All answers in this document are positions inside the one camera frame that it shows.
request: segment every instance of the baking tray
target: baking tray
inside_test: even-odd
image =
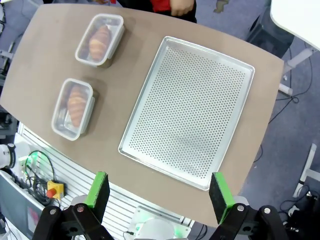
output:
[[[212,49],[166,36],[119,152],[208,190],[227,152],[255,69]]]

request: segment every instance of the green light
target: green light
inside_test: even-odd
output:
[[[38,152],[34,152],[32,153],[30,156],[26,156],[26,157],[23,157],[24,159],[24,162],[23,162],[23,165],[24,166],[25,164],[30,166],[32,168],[32,165],[35,161],[37,161],[37,158],[38,158]],[[23,173],[27,176],[28,175],[28,171],[27,169],[25,169],[27,166],[25,166],[23,168]]]
[[[139,230],[141,230],[143,224],[144,224],[144,222],[143,222],[143,223],[137,223],[137,224],[135,225],[136,234],[139,233]]]
[[[182,233],[181,233],[178,229],[175,229],[175,230],[174,230],[174,236],[175,236],[177,239],[182,239],[182,238],[183,238]]]

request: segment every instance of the table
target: table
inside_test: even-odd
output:
[[[125,32],[107,69],[76,61],[75,51],[90,20],[119,14]],[[125,127],[158,47],[165,36],[193,42],[255,67],[255,75],[220,171],[237,195],[265,134],[283,72],[278,57],[225,33],[169,16],[81,4],[43,5],[16,51],[0,104],[50,146],[90,172],[145,200],[209,226],[217,226],[208,191],[184,184],[118,152]],[[87,134],[68,141],[51,129],[62,83],[87,81],[99,98]]]
[[[278,27],[297,36],[310,44],[297,56],[287,61],[284,65],[283,74],[294,69],[299,63],[309,58],[314,52],[320,50],[320,37],[318,27],[320,25],[320,1],[310,0],[301,2],[299,0],[273,0],[271,2],[270,16]],[[279,90],[293,95],[293,90],[286,86],[280,86]]]

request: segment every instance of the white desk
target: white desk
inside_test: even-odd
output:
[[[270,17],[280,28],[310,44],[284,65],[283,74],[320,50],[320,1],[272,0]],[[279,90],[292,96],[293,90],[280,84]]]

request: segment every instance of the container lid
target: container lid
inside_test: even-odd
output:
[[[123,25],[120,15],[100,13],[94,16],[75,51],[75,58],[86,64],[102,65],[112,57]]]
[[[93,98],[90,84],[68,78],[64,81],[51,121],[53,131],[74,141],[83,131],[90,102]]]

